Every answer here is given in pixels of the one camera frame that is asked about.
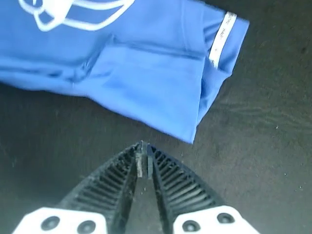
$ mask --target blue fabric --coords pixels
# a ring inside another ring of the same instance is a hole
[[[72,5],[66,18],[96,24],[119,9]],[[192,143],[198,123],[232,74],[249,25],[236,19],[216,69],[207,56],[224,16],[194,0],[135,0],[119,18],[95,31],[65,24],[42,31],[18,0],[3,0],[0,82],[89,97]],[[39,18],[53,20],[44,11]]]

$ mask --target white graphic print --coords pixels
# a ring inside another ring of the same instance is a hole
[[[19,0],[19,4],[24,11],[34,16],[38,28],[43,32],[50,31],[61,24],[82,30],[96,31],[118,19],[134,1],[135,0],[116,0],[111,2],[94,2],[90,0],[42,0],[42,6],[35,7],[37,0],[33,0],[32,5],[26,3],[26,0]],[[97,11],[109,10],[117,7],[120,8],[101,23],[89,23],[68,19],[66,17],[72,5]],[[39,17],[43,12],[46,12],[53,19],[48,23],[43,23]]]

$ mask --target screw hole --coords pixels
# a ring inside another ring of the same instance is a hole
[[[79,234],[91,234],[96,229],[96,223],[88,220],[79,224],[77,232]]]
[[[54,228],[56,228],[59,224],[59,217],[57,216],[51,216],[47,219],[45,219],[42,223],[41,223],[41,229],[44,231],[49,231],[52,230]]]
[[[188,233],[197,232],[200,230],[200,225],[193,220],[188,220],[183,223],[182,228],[185,232]]]
[[[217,217],[219,223],[234,223],[235,220],[232,215],[228,213],[221,213]]]

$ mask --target black surface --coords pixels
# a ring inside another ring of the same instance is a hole
[[[312,4],[210,3],[251,26],[194,145],[85,98],[0,85],[1,233],[25,212],[59,202],[109,156],[141,139],[182,160],[262,234],[311,233]],[[156,204],[140,200],[151,194],[144,183],[137,188],[129,230],[159,232]]]

